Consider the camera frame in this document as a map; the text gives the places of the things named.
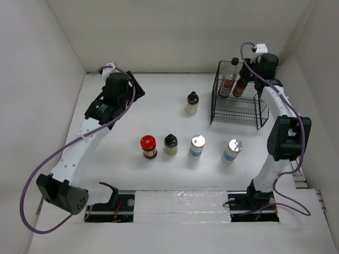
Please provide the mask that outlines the green-label chili sauce bottle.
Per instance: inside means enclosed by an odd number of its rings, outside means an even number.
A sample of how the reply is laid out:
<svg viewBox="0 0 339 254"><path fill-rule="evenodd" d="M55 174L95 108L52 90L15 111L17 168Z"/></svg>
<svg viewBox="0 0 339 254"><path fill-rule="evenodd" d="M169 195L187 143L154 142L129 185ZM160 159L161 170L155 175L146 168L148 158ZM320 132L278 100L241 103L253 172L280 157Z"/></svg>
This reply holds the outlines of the green-label chili sauce bottle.
<svg viewBox="0 0 339 254"><path fill-rule="evenodd" d="M248 84L248 78L240 77L233 90L234 97L241 97Z"/></svg>

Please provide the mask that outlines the tall red-label sauce bottle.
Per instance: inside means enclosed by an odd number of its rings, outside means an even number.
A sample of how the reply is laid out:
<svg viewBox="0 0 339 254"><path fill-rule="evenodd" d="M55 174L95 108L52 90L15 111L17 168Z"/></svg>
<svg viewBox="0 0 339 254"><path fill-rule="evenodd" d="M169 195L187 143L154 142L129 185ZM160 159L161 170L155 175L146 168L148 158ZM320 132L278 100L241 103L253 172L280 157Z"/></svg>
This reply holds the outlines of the tall red-label sauce bottle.
<svg viewBox="0 0 339 254"><path fill-rule="evenodd" d="M220 82L220 87L218 90L218 95L221 98L227 98L230 95L231 89L234 85L234 82L237 77L237 65L239 63L239 59L234 57L231 62L227 64L224 68L222 79Z"/></svg>

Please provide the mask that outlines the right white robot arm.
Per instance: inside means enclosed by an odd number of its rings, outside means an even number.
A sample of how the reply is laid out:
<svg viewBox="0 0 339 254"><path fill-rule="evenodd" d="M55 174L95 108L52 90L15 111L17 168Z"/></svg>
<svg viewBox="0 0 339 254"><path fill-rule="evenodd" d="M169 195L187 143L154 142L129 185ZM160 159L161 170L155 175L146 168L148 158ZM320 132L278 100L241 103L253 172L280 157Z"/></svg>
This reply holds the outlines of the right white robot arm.
<svg viewBox="0 0 339 254"><path fill-rule="evenodd" d="M259 174L251 180L242 203L248 213L255 213L273 204L278 180L293 171L286 168L296 160L303 162L311 129L311 119L301 116L289 102L282 83L275 78L279 59L270 53L244 58L241 79L253 81L259 98L269 107L275 120L267 139L267 159Z"/></svg>

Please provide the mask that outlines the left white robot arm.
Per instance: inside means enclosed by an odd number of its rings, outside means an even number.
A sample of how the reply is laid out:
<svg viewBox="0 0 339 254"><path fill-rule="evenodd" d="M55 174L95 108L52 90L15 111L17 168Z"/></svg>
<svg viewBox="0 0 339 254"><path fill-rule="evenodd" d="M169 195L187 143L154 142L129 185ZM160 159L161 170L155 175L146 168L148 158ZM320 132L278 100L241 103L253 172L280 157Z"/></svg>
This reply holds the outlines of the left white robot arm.
<svg viewBox="0 0 339 254"><path fill-rule="evenodd" d="M108 75L102 91L84 114L76 142L67 148L48 175L40 174L36 180L47 203L72 215L82 211L90 197L88 190L80 187L84 168L115 122L144 94L132 72Z"/></svg>

